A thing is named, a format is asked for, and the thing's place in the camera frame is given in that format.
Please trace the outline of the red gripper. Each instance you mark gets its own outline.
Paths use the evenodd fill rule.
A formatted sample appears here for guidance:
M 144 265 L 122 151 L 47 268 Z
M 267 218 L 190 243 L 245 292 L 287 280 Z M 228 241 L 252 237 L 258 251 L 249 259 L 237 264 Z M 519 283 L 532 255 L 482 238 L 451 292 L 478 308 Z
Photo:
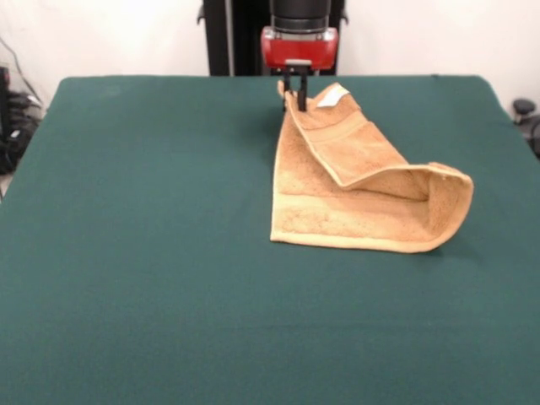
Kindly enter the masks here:
M 298 109 L 306 112 L 309 68 L 327 70 L 334 66 L 338 52 L 338 30 L 288 34 L 266 26 L 261 33 L 262 59 L 269 68 L 283 69 L 283 111 L 287 110 L 291 89 L 292 67 L 298 69 L 300 88 L 297 92 Z

